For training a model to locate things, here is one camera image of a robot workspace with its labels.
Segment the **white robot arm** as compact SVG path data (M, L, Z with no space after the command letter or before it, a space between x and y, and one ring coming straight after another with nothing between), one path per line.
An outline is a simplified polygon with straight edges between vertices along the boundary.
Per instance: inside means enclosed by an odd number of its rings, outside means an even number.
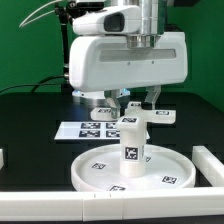
M161 87L187 77L185 34L167 22L167 8L200 0L110 0L109 6L72 22L69 82L85 95L102 92L111 117L120 115L118 93L146 87L155 103Z

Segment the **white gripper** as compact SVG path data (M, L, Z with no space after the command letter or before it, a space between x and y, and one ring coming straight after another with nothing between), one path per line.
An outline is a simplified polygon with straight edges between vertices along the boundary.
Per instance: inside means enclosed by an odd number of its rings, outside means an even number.
M82 36L70 49L69 81L83 92L105 91L111 117L120 117L118 89L147 87L145 101L155 109L161 86L187 77L185 34L166 32L153 48L129 48L124 36Z

